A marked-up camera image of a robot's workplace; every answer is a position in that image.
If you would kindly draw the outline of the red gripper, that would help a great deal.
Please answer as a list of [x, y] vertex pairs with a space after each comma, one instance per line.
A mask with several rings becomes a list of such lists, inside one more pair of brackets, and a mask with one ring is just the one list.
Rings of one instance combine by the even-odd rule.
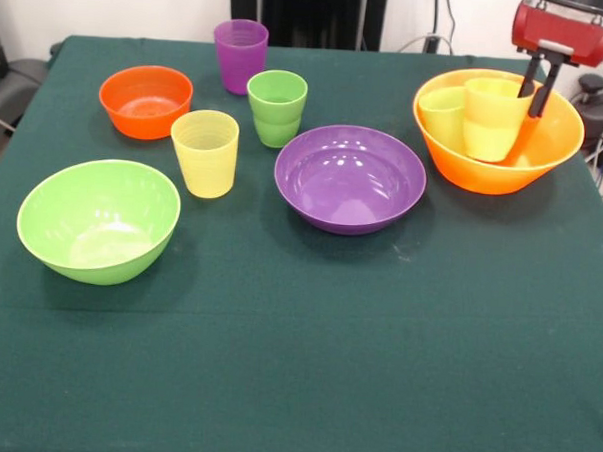
[[[512, 43], [528, 53], [562, 54], [574, 66], [597, 67], [603, 62], [603, 0], [521, 0], [512, 24]], [[548, 62], [550, 71], [543, 85], [535, 89], [541, 55], [531, 55], [517, 94], [518, 98], [533, 95], [531, 118], [543, 115], [562, 67], [561, 59]]]

